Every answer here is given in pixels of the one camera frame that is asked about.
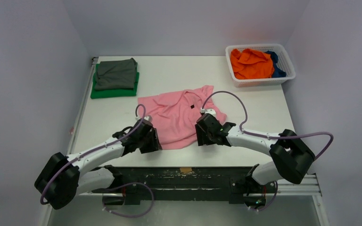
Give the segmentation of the pink t shirt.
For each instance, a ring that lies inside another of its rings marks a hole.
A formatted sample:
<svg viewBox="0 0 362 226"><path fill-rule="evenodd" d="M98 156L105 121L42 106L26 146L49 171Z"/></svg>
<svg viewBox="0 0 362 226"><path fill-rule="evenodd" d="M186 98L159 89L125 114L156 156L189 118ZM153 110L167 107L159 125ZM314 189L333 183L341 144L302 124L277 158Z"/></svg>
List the pink t shirt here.
<svg viewBox="0 0 362 226"><path fill-rule="evenodd" d="M152 118L162 149L183 149L197 141L196 121L204 101L213 91L214 86L205 85L138 98L138 104L143 104L146 115Z"/></svg>

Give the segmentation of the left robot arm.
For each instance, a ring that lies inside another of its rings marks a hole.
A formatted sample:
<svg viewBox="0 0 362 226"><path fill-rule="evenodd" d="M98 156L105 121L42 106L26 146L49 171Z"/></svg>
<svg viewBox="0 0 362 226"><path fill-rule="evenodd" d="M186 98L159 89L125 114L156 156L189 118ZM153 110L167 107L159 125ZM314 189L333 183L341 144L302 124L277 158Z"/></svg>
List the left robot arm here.
<svg viewBox="0 0 362 226"><path fill-rule="evenodd" d="M148 120L139 119L129 129L118 131L105 142L78 154L52 155L34 183L41 193L40 203L60 209L75 197L80 178L95 167L137 149L141 153L162 149L157 129Z"/></svg>

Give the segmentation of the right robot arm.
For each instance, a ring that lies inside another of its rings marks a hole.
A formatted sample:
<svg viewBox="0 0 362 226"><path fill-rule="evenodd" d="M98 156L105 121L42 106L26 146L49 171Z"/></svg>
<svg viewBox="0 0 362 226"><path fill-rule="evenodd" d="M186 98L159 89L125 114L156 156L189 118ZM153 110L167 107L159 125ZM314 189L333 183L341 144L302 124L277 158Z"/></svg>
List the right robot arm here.
<svg viewBox="0 0 362 226"><path fill-rule="evenodd" d="M244 132L235 123L221 124L209 113L197 120L195 129L199 146L243 147L271 157L270 162L257 164L248 173L246 186L253 192L280 179L300 184L315 160L314 153L301 139L289 139L295 136L289 129L280 134Z"/></svg>

